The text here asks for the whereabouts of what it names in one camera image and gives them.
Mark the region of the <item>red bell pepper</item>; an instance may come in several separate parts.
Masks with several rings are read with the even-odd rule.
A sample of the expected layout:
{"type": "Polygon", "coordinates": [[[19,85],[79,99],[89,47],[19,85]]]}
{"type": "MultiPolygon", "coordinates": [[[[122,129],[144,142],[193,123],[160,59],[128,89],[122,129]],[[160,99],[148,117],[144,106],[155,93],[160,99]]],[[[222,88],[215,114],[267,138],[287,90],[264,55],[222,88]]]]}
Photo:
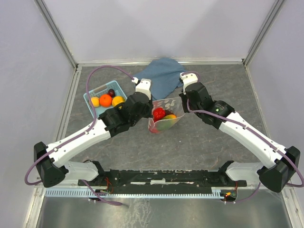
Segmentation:
{"type": "Polygon", "coordinates": [[[166,116],[166,112],[163,108],[158,107],[158,108],[154,109],[152,115],[153,115],[153,120],[156,122],[156,121],[164,118],[166,116]]]}

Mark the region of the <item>orange tangerine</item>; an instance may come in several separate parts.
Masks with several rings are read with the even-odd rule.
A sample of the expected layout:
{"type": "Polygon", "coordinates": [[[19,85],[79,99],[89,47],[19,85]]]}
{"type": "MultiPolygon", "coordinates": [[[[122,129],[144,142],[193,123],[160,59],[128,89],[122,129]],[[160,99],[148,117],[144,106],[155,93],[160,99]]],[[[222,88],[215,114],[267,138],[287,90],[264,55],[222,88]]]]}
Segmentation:
{"type": "Polygon", "coordinates": [[[124,102],[125,102],[125,98],[122,96],[115,96],[114,98],[112,98],[113,107],[119,105],[120,103],[124,103],[124,102]]]}

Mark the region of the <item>clear zip top bag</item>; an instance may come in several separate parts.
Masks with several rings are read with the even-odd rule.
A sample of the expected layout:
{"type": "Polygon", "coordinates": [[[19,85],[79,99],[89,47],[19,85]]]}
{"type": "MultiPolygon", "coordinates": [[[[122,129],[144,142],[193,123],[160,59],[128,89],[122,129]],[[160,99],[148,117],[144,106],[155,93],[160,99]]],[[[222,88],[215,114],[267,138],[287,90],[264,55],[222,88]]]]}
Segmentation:
{"type": "Polygon", "coordinates": [[[185,115],[179,97],[153,101],[152,118],[148,120],[151,133],[161,133],[173,127],[185,115]]]}

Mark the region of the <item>small dark plum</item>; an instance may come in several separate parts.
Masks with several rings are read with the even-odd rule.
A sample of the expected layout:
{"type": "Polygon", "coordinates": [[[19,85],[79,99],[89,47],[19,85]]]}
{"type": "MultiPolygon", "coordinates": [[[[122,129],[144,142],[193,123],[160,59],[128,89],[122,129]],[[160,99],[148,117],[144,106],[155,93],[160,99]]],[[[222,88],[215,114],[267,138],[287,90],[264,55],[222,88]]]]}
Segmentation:
{"type": "Polygon", "coordinates": [[[108,92],[107,92],[107,94],[109,96],[111,96],[111,97],[115,97],[116,96],[115,91],[113,89],[109,89],[108,92]]]}

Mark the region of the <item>orange persimmon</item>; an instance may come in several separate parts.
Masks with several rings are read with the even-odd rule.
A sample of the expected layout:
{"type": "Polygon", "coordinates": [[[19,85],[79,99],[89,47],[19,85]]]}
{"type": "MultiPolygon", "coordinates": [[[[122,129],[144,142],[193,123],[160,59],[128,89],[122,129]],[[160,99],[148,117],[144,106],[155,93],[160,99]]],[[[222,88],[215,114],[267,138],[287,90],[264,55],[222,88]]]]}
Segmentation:
{"type": "Polygon", "coordinates": [[[108,94],[104,94],[99,98],[99,104],[102,107],[110,107],[112,105],[112,97],[108,94]]]}

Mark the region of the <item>green orange mango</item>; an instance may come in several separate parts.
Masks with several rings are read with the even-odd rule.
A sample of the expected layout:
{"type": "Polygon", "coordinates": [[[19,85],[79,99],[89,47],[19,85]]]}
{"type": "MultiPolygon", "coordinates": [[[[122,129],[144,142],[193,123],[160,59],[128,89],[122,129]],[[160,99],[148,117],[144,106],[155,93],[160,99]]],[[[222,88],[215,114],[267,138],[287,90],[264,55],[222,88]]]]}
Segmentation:
{"type": "Polygon", "coordinates": [[[174,114],[170,114],[157,121],[156,128],[159,132],[170,129],[173,125],[175,125],[177,120],[177,116],[174,114]]]}

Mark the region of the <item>small yellow orange fruit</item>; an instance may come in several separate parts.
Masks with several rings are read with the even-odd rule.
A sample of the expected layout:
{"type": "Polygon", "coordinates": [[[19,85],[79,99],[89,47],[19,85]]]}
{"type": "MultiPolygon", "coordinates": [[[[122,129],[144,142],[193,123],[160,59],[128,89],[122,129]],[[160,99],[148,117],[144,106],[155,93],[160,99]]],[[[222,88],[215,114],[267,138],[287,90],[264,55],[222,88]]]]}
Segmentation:
{"type": "Polygon", "coordinates": [[[91,103],[94,108],[97,108],[100,106],[99,98],[98,97],[91,97],[91,103]]]}

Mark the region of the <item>bright red apple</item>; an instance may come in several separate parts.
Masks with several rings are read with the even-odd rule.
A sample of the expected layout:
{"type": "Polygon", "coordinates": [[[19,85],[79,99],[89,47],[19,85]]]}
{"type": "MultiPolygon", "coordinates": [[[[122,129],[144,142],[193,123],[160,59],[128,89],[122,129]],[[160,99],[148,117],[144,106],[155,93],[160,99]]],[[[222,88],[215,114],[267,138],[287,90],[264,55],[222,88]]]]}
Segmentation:
{"type": "Polygon", "coordinates": [[[149,131],[151,133],[159,133],[159,131],[157,130],[157,128],[150,128],[149,131]]]}

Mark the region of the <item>dark red apple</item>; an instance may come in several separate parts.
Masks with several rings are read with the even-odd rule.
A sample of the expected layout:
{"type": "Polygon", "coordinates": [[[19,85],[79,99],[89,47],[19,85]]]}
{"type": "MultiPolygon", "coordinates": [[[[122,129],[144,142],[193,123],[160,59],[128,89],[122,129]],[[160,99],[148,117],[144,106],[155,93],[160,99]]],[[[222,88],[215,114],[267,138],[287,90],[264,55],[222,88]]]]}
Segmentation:
{"type": "Polygon", "coordinates": [[[165,110],[165,115],[167,116],[167,115],[170,115],[170,114],[172,114],[172,112],[170,111],[170,110],[165,110]]]}

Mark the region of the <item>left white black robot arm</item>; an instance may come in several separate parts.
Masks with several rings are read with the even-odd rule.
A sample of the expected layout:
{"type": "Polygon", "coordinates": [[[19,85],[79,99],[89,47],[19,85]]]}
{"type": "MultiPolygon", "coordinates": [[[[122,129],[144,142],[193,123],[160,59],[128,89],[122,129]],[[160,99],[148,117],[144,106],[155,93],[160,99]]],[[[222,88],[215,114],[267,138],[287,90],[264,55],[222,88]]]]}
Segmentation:
{"type": "Polygon", "coordinates": [[[44,187],[58,185],[63,180],[85,179],[101,185],[105,173],[97,162],[70,163],[70,159],[92,145],[126,132],[142,118],[152,115],[152,96],[149,92],[135,92],[114,108],[107,109],[87,127],[49,145],[38,142],[34,145],[35,167],[44,187]]]}

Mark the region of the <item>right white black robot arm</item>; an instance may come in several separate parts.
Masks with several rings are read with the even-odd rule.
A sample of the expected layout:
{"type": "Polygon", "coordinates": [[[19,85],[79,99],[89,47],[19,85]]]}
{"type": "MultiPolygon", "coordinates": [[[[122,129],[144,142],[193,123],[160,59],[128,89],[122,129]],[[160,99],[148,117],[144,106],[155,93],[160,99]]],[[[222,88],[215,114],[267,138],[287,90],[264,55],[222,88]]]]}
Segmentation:
{"type": "Polygon", "coordinates": [[[234,181],[250,177],[259,181],[273,192],[281,192],[295,173],[299,173],[300,151],[274,142],[246,122],[233,107],[224,101],[214,101],[206,87],[200,82],[186,82],[180,93],[183,110],[194,113],[205,124],[228,134],[258,159],[257,164],[235,165],[218,173],[218,181],[228,186],[234,181]]]}

